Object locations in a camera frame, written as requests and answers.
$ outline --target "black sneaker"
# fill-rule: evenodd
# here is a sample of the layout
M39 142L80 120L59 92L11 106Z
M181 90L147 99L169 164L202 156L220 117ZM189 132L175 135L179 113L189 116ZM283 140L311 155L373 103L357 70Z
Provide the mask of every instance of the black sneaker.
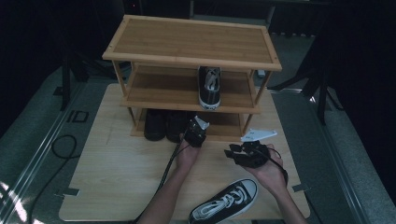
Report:
M220 76L219 67L198 68L199 103L205 110L215 110L220 105Z
M166 134L165 110L148 109L145 121L145 137L149 141L160 141Z
M174 143L180 143L180 134L187 129L188 122L196 115L194 111L172 110L166 118L166 138Z
M213 224L246 212L257 198L257 185L251 179L233 182L216 196L192 210L190 224Z

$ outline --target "wooden tabletop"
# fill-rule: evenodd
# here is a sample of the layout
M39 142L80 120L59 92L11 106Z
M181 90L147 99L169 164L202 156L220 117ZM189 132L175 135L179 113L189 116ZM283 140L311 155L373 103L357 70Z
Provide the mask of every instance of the wooden tabletop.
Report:
M280 71L265 26L125 15L103 58Z
M144 137L131 136L132 120L127 108L120 106L121 96L119 84L108 86L69 186L79 189L79 195L64 198L59 213L63 220L135 219L160 183L176 145L166 138L150 142ZM278 135L262 140L262 144L273 143L281 154L290 177L288 188L291 196L308 217L310 211L304 193L292 189L300 184L300 179L269 92L263 94L261 104L265 113L253 117L251 128L278 132ZM223 149L229 149L229 144L204 142L198 161L179 194L174 220L187 219L196 205L235 180L254 179L225 157ZM259 196L252 207L234 219L281 218L272 195L262 187L259 189Z

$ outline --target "sneaker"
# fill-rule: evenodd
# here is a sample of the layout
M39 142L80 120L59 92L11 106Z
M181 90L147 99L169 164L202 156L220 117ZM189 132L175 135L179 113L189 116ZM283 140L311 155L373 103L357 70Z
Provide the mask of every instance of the sneaker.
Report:
M257 185L251 179L233 182L226 189L192 210L190 224L219 223L246 212L257 198Z
M180 143L180 134L186 132L187 124L196 115L194 111L172 110L166 118L166 138Z
M145 137L149 141L160 141L165 138L165 110L148 109L145 121Z
M198 68L199 103L205 110L215 110L220 105L220 76L219 67Z

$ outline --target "hand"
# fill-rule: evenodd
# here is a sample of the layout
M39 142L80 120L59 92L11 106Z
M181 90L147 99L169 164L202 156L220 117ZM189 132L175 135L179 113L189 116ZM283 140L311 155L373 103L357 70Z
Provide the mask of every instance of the hand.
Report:
M177 154L177 169L189 171L195 164L198 154L201 151L200 147L192 147L184 139L180 143L179 153Z
M274 148L274 145L267 145L270 148ZM283 161L280 159L277 154L269 149L271 158L279 163L279 165L283 166ZM286 189L285 178L282 174L282 171L276 166L273 162L268 161L263 166L258 167L256 169L244 167L245 170L253 174L260 184L268 189L272 194L277 193L280 190Z

